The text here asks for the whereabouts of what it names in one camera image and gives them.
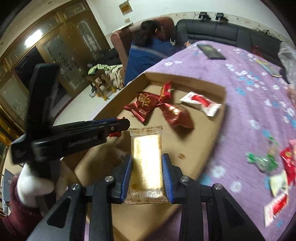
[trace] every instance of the blue gripper pad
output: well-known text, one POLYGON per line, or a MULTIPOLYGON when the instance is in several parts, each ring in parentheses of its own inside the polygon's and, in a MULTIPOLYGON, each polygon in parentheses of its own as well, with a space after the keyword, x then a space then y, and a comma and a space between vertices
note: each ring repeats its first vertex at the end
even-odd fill
POLYGON ((173 165, 168 154, 161 156, 163 166, 163 182, 165 185, 165 192, 170 203, 174 203, 174 184, 172 182, 172 175, 174 175, 173 165))
POLYGON ((124 174, 124 178, 121 184, 121 192, 120 192, 120 199, 122 202, 126 199, 127 193, 128 193, 128 186, 129 181, 131 179, 131 171, 133 168, 133 158, 131 155, 126 155, 125 158, 128 158, 128 164, 126 168, 126 172, 124 174))

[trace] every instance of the wall picture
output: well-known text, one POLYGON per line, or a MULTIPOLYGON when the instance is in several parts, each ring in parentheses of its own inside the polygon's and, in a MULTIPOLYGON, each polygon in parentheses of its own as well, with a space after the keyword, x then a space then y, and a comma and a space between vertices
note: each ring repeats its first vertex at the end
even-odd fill
POLYGON ((128 1, 125 1, 124 3, 120 4, 119 5, 119 8, 120 8, 120 10, 121 10, 121 12, 122 12, 123 15, 126 15, 126 14, 128 14, 128 13, 130 13, 130 12, 133 11, 131 9, 131 6, 130 6, 130 4, 129 4, 128 1))

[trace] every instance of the black leather couch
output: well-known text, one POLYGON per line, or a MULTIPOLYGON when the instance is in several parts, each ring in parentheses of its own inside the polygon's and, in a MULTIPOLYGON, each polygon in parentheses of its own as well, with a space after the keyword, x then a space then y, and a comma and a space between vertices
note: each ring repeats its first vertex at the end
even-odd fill
POLYGON ((187 40, 210 40, 245 49, 252 53, 253 47, 258 46, 261 55, 280 67, 278 58, 280 40, 261 32, 231 23, 215 21, 200 21, 181 19, 176 25, 176 45, 182 45, 187 40))

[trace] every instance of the purple tablecloth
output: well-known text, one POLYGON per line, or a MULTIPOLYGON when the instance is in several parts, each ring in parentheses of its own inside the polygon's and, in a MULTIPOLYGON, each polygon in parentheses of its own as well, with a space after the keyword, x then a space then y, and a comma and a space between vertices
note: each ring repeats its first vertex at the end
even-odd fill
MULTIPOLYGON (((248 164, 246 152, 265 154, 266 137, 272 136, 280 149, 296 139, 295 110, 286 95, 282 78, 271 77, 249 52, 216 42, 227 60, 209 60, 196 44, 163 59, 147 71, 194 77, 226 87, 227 108, 221 134, 200 178, 205 185, 221 183, 241 205, 266 241, 276 241, 296 211, 296 187, 289 191, 290 202, 275 221, 264 226, 263 207, 272 199, 268 177, 248 164)), ((278 158, 279 168, 283 163, 278 158)), ((178 240, 180 213, 149 240, 178 240)))

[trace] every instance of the metal screw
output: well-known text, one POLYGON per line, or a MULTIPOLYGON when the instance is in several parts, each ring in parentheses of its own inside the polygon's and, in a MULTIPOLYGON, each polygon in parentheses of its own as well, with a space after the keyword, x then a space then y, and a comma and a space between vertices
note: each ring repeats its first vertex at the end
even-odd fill
POLYGON ((220 183, 216 183, 216 184, 214 185, 214 188, 215 188, 216 190, 221 190, 221 189, 223 188, 223 186, 222 186, 220 183))
POLYGON ((106 176, 105 177, 105 181, 106 182, 111 182, 111 181, 113 181, 114 180, 114 177, 112 177, 112 176, 106 176))
POLYGON ((188 182, 189 181, 189 177, 188 176, 182 176, 181 177, 181 181, 182 182, 188 182))
POLYGON ((80 185, 79 185, 78 183, 75 183, 75 184, 73 184, 73 185, 71 186, 71 188, 72 188, 73 190, 77 190, 78 188, 80 188, 80 185))

